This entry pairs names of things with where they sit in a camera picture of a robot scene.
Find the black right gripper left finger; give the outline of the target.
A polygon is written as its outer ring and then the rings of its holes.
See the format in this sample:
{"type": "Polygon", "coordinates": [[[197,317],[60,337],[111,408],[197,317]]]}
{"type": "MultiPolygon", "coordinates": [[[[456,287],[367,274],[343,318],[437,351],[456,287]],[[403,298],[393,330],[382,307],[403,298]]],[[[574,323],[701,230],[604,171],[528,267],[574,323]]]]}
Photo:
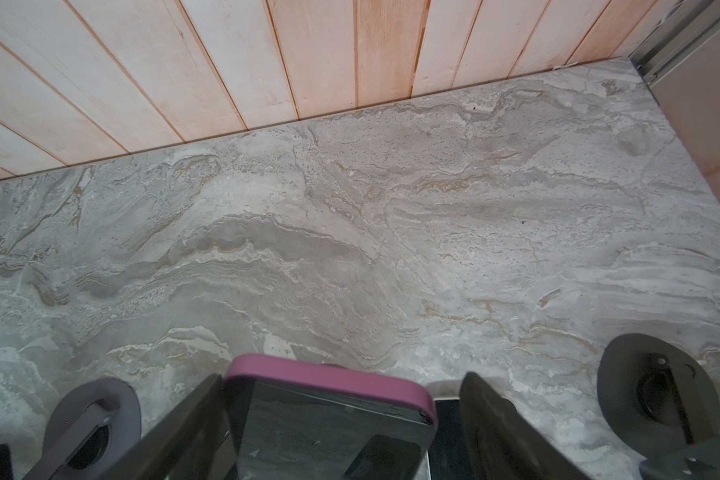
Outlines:
{"type": "Polygon", "coordinates": [[[237,452],[221,377],[203,380],[101,477],[235,479],[237,452]]]}

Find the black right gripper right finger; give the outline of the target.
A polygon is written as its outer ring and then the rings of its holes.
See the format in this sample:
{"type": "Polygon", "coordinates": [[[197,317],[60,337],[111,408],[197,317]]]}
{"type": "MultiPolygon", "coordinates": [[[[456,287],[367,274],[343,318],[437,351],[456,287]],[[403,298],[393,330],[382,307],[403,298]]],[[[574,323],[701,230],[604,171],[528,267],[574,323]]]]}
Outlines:
{"type": "Polygon", "coordinates": [[[585,479],[495,389],[474,372],[459,389],[463,436],[475,479],[585,479]]]}

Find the purple smartphone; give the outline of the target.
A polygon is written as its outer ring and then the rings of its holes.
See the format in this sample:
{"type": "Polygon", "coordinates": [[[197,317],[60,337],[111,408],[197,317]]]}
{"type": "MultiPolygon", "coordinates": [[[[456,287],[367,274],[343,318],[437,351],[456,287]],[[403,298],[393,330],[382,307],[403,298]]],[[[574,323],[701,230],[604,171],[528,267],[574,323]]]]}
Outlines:
{"type": "Polygon", "coordinates": [[[222,377],[220,479],[413,479],[438,419],[420,384],[262,354],[222,377]]]}

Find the purple round stand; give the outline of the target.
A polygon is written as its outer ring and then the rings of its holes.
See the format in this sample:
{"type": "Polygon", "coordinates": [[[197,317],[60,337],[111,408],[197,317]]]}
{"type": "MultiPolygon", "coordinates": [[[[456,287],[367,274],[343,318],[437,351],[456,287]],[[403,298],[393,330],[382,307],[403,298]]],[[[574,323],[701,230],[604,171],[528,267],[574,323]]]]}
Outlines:
{"type": "Polygon", "coordinates": [[[27,479],[101,479],[141,439],[141,406],[125,381],[103,377],[65,395],[27,479]]]}

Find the silver-edged smartphone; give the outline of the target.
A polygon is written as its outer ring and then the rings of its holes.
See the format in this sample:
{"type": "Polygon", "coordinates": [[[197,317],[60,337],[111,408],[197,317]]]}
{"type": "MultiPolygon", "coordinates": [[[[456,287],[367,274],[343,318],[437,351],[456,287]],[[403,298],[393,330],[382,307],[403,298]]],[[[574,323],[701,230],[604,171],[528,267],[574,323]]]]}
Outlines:
{"type": "Polygon", "coordinates": [[[463,435],[458,399],[436,400],[438,430],[428,451],[432,480],[471,480],[473,471],[463,435]]]}

